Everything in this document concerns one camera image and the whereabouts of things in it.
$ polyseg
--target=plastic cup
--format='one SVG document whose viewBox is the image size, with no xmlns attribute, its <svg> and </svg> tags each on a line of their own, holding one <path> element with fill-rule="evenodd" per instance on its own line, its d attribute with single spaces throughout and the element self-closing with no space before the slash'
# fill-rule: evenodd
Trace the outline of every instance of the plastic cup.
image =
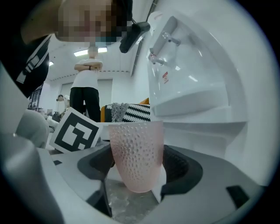
<svg viewBox="0 0 280 224">
<path fill-rule="evenodd" d="M 109 125 L 113 157 L 127 188 L 150 191 L 157 183 L 163 158 L 163 123 Z"/>
</svg>

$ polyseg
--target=white ceiling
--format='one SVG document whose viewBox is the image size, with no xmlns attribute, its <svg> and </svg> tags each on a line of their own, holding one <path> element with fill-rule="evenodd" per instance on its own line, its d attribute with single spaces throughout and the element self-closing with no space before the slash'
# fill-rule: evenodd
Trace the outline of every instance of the white ceiling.
<svg viewBox="0 0 280 224">
<path fill-rule="evenodd" d="M 153 0 L 133 0 L 133 18 L 137 21 L 145 21 Z M 108 46 L 108 52 L 99 53 L 98 59 L 103 61 L 102 72 L 128 72 L 131 74 L 136 57 L 137 46 L 127 54 L 119 50 L 120 43 Z M 49 44 L 49 59 L 54 65 L 49 67 L 47 78 L 51 81 L 77 74 L 74 66 L 77 62 L 87 59 L 88 56 L 74 55 L 75 52 L 85 50 L 89 43 L 72 43 L 58 41 L 55 36 L 51 37 Z"/>
</svg>

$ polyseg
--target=person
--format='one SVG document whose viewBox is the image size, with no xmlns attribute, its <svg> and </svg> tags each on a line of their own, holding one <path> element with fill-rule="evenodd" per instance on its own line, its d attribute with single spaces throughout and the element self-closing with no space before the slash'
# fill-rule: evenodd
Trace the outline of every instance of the person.
<svg viewBox="0 0 280 224">
<path fill-rule="evenodd" d="M 70 106 L 83 113 L 84 101 L 89 118 L 100 122 L 100 106 L 98 93 L 98 71 L 102 69 L 102 61 L 96 59 L 98 48 L 91 46 L 88 49 L 89 58 L 79 61 L 74 69 L 79 71 L 71 87 Z"/>
<path fill-rule="evenodd" d="M 70 107 L 70 96 L 68 96 L 68 95 L 65 95 L 65 96 L 59 95 L 59 96 L 57 97 L 56 101 L 57 101 L 57 102 L 62 102 L 62 101 L 64 102 L 65 108 L 64 108 L 64 110 L 59 114 L 60 117 L 62 118 L 63 115 L 66 113 L 66 111 L 67 111 L 67 110 L 69 109 L 69 107 Z"/>
<path fill-rule="evenodd" d="M 4 1 L 1 7 L 14 9 L 14 3 Z M 1 23 L 5 44 L 0 60 L 26 98 L 48 74 L 51 35 L 66 42 L 113 42 L 132 20 L 132 0 L 28 0 L 17 2 L 16 8 L 16 17 Z M 0 19 L 7 21 L 3 13 Z M 42 138 L 36 146 L 44 146 L 48 133 L 37 135 L 36 130 L 48 130 L 45 119 L 33 111 L 26 111 L 22 119 L 19 125 L 24 127 L 18 129 L 29 130 L 35 137 L 24 131 L 17 134 L 30 140 Z"/>
</svg>

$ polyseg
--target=black pants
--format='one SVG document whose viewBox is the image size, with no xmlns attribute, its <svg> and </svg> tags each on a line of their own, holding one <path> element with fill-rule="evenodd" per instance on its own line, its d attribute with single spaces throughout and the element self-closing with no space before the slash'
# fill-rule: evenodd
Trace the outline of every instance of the black pants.
<svg viewBox="0 0 280 224">
<path fill-rule="evenodd" d="M 89 118 L 100 122 L 99 93 L 91 87 L 73 87 L 70 92 L 70 107 L 80 113 L 84 112 L 84 101 Z"/>
</svg>

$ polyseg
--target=pink textured cup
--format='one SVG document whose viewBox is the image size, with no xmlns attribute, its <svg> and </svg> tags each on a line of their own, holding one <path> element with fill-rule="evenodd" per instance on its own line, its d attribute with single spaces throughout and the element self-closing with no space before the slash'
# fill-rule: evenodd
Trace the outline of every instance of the pink textured cup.
<svg viewBox="0 0 280 224">
<path fill-rule="evenodd" d="M 109 125 L 115 164 L 127 188 L 150 191 L 157 183 L 163 158 L 163 123 Z"/>
</svg>

